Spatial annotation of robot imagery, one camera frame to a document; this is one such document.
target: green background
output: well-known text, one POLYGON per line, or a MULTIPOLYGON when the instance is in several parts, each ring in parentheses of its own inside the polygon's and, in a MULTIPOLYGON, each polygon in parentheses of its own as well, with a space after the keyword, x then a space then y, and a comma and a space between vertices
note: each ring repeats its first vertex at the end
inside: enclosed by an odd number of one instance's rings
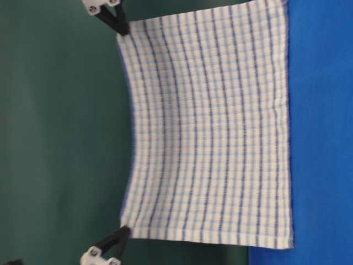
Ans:
MULTIPOLYGON (((126 0, 129 20, 244 2, 126 0)), ((115 35, 80 0, 0 8, 0 264, 78 264, 119 227, 131 124, 115 35)), ((130 240, 125 264, 246 264, 247 249, 130 240)))

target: plaid towel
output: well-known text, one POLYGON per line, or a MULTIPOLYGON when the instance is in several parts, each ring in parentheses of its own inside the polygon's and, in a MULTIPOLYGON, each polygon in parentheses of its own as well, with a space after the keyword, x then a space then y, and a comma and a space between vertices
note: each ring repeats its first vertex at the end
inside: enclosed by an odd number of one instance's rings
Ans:
POLYGON ((131 22, 117 36, 134 154, 132 237, 293 247, 282 0, 131 22))

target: blue and white checkered towel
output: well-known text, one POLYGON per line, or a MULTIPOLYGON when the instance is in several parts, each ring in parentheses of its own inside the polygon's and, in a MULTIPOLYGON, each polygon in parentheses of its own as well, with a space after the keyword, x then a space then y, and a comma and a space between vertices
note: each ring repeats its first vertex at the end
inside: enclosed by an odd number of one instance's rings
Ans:
POLYGON ((286 3, 130 26, 117 36, 134 135, 121 224, 135 238, 293 247, 286 3))

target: blue surface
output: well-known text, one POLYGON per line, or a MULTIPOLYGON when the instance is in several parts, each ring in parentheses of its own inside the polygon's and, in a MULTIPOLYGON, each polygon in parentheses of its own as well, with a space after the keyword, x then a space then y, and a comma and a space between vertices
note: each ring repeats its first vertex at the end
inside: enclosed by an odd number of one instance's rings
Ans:
POLYGON ((353 264, 353 1, 289 1, 295 249, 249 264, 353 264))

